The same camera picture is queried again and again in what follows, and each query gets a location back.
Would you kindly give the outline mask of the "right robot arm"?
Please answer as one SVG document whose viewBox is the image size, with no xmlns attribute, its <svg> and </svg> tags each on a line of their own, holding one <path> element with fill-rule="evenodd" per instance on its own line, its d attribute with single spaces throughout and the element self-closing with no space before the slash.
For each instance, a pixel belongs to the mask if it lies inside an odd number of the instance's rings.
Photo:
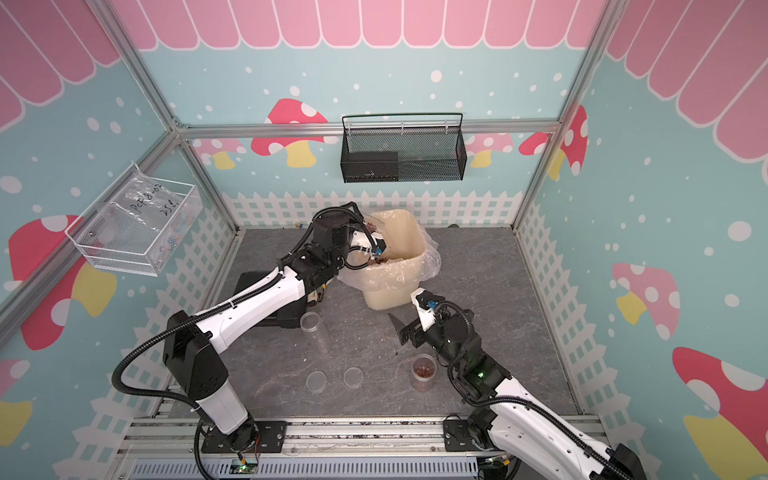
<svg viewBox="0 0 768 480">
<path fill-rule="evenodd" d="M 535 398 L 482 347 L 474 313 L 429 292 L 414 301 L 417 318 L 391 314 L 398 340 L 433 348 L 463 402 L 473 408 L 468 434 L 477 446 L 504 451 L 548 479 L 644 479 L 638 455 L 610 447 Z"/>
</svg>

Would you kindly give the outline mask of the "clear tea jar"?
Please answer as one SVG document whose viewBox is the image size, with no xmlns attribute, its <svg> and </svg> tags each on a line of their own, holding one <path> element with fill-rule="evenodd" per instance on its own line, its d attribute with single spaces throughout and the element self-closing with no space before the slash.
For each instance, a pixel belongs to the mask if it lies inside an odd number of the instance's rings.
<svg viewBox="0 0 768 480">
<path fill-rule="evenodd" d="M 420 393 L 428 392 L 435 383 L 437 362 L 429 354 L 419 354 L 413 358 L 410 367 L 410 382 Z"/>
<path fill-rule="evenodd" d="M 384 236 L 374 224 L 366 223 L 364 227 L 355 229 L 350 244 L 351 252 L 367 254 L 370 260 L 377 260 L 386 248 Z"/>
<path fill-rule="evenodd" d="M 323 318 L 316 312 L 306 312 L 300 318 L 300 328 L 310 343 L 322 354 L 328 354 L 332 341 Z"/>
</svg>

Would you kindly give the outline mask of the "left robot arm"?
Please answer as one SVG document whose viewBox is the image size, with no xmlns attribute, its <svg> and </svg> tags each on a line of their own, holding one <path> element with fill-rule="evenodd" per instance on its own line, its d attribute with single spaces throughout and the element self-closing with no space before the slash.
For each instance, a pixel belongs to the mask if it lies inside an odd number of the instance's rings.
<svg viewBox="0 0 768 480">
<path fill-rule="evenodd" d="M 259 441 L 259 429 L 231 386 L 221 353 L 271 314 L 320 292 L 341 270 L 352 269 L 347 260 L 350 254 L 375 259 L 385 250 L 383 236 L 368 229 L 356 203 L 324 208 L 312 217 L 289 253 L 278 259 L 275 269 L 257 283 L 207 310 L 194 315 L 179 311 L 169 318 L 164 331 L 120 361 L 112 386 L 127 395 L 165 397 L 163 391 L 130 386 L 123 380 L 135 360 L 161 344 L 162 361 L 182 389 L 170 398 L 196 411 L 224 436 L 232 451 L 247 451 Z"/>
</svg>

